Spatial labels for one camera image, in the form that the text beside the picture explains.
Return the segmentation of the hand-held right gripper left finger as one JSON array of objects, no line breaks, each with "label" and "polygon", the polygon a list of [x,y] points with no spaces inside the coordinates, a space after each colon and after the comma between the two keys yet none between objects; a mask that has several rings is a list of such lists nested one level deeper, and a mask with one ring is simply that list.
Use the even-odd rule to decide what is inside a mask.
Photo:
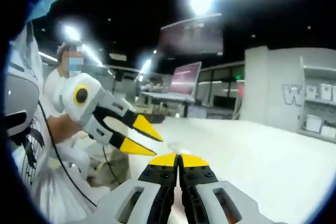
[{"label": "hand-held right gripper left finger", "polygon": [[138,179],[130,178],[104,196],[79,224],[167,223],[174,204],[178,155],[152,159]]}]

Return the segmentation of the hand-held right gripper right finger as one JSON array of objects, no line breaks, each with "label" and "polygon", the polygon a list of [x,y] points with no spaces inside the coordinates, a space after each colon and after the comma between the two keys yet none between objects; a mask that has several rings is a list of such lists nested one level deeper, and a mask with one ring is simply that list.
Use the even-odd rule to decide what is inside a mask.
[{"label": "hand-held right gripper right finger", "polygon": [[182,204],[188,223],[274,223],[258,204],[228,181],[220,181],[202,158],[178,157]]}]

